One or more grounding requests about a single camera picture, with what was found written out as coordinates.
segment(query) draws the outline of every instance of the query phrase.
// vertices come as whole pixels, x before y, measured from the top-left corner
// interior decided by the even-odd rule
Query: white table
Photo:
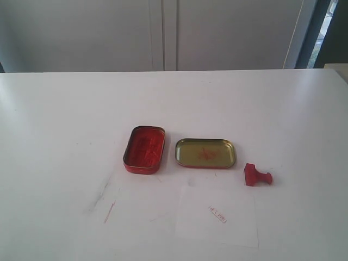
[[[0,102],[0,260],[347,260],[348,86],[333,70],[1,74]],[[123,167],[138,125],[167,131],[155,175]],[[183,168],[185,137],[230,140],[238,161]],[[247,162],[274,184],[246,187]],[[177,237],[185,185],[252,194],[258,248]]]

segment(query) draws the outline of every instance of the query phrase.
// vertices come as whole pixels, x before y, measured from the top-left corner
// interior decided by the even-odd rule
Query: white paper
[[[258,247],[253,195],[183,187],[176,236]]]

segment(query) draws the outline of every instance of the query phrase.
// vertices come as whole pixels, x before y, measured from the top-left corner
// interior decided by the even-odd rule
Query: red ink pad
[[[134,128],[123,156],[126,170],[145,175],[158,171],[164,141],[165,132],[160,127],[139,126]]]

